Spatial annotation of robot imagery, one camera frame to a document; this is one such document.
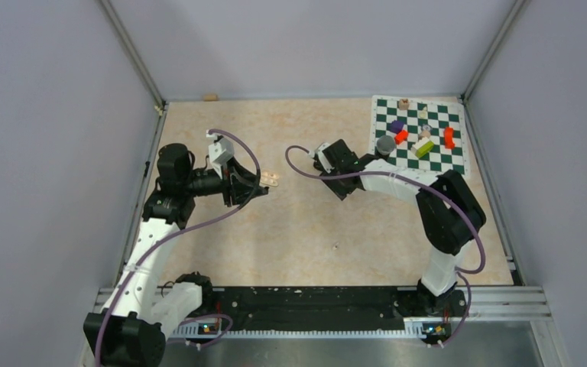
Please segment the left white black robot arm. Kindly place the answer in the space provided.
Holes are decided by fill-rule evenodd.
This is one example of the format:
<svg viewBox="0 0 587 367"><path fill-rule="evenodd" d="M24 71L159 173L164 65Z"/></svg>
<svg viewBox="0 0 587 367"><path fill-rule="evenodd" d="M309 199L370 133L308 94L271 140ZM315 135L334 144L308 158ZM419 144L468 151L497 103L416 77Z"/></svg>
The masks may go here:
<svg viewBox="0 0 587 367"><path fill-rule="evenodd" d="M158 366L179 325L191 313L205 316L214 307L212 292L196 281L182 281L162 300L154 299L168 257L178 236L195 230L187 223L197 197L219 194L235 214L268 189L260 185L261 168L241 166L227 138L209 146L208 166L195 168L195 161L181 143L158 152L158 176L128 264L102 309L83 323L96 366Z"/></svg>

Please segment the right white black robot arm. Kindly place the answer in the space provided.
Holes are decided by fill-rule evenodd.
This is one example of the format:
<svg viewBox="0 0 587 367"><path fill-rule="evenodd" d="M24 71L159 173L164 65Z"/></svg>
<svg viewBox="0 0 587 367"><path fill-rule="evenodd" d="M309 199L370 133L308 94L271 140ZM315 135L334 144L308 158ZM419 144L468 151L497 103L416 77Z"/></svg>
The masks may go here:
<svg viewBox="0 0 587 367"><path fill-rule="evenodd" d="M377 141L375 152L361 157L344 140L320 145L311 157L324 184L341 200L355 190L377 192L416 204L423 231L432 246L429 263L417 285L417 303L428 315L437 315L448 306L458 274L464 274L465 250L475 244L480 264L486 254L479 237L487 217L463 176L453 169L443 173L413 171L392 164L394 139Z"/></svg>

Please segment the white earbud charging case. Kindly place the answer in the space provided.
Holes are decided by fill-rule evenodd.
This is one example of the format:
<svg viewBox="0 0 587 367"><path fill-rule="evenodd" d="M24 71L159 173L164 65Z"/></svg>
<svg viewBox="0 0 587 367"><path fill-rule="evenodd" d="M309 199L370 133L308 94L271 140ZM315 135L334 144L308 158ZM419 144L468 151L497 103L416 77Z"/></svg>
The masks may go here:
<svg viewBox="0 0 587 367"><path fill-rule="evenodd" d="M279 185L279 178L279 174L265 171L261 173L260 184L262 186L277 187Z"/></svg>

